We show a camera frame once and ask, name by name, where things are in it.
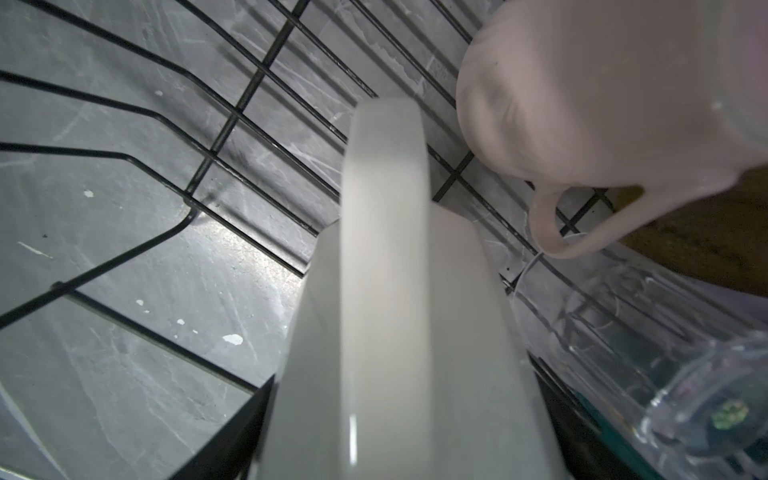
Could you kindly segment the white mug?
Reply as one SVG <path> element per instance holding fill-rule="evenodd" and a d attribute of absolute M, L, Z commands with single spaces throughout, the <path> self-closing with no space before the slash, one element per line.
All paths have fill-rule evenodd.
<path fill-rule="evenodd" d="M 431 199 L 418 105 L 359 104 L 256 477 L 567 478 L 513 324 L 476 228 Z"/>

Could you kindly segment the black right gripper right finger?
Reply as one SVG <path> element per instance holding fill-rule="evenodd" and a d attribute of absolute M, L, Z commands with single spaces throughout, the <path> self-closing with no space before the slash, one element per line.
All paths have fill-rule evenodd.
<path fill-rule="evenodd" d="M 567 470 L 574 479 L 641 479 L 601 439 L 596 422 L 567 395 L 535 356 L 530 357 Z"/>

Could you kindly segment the green mug cream inside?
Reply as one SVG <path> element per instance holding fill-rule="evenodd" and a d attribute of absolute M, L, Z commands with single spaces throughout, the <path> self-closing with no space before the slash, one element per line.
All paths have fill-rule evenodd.
<path fill-rule="evenodd" d="M 663 480 L 663 477 L 634 449 L 609 420 L 582 394 L 576 398 L 590 417 L 597 423 L 598 437 L 612 454 L 640 479 Z"/>

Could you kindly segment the clear glass cup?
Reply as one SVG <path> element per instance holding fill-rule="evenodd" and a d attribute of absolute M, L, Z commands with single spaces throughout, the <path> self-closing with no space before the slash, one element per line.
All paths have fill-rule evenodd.
<path fill-rule="evenodd" d="M 666 479 L 767 475 L 767 325 L 620 245 L 524 267 L 531 353 Z"/>

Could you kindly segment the black wire dish rack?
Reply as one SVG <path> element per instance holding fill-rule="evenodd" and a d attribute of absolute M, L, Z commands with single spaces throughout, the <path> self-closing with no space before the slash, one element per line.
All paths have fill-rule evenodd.
<path fill-rule="evenodd" d="M 418 105 L 431 199 L 476 228 L 535 356 L 512 309 L 546 255 L 535 188 L 481 162 L 457 115 L 478 31 L 440 1 L 223 10 L 1 5 L 6 475 L 171 479 L 276 379 L 369 100 Z"/>

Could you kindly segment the amber textured glass cup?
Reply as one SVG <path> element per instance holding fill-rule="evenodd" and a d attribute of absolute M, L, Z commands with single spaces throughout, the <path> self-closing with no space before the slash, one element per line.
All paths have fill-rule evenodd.
<path fill-rule="evenodd" d="M 767 295 L 767 169 L 689 203 L 620 242 L 679 274 L 747 294 Z"/>

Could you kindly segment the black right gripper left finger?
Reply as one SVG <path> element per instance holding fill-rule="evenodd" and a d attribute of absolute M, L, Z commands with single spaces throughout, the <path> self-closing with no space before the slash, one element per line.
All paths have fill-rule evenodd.
<path fill-rule="evenodd" d="M 274 383 L 272 376 L 171 479 L 236 479 L 256 451 Z"/>

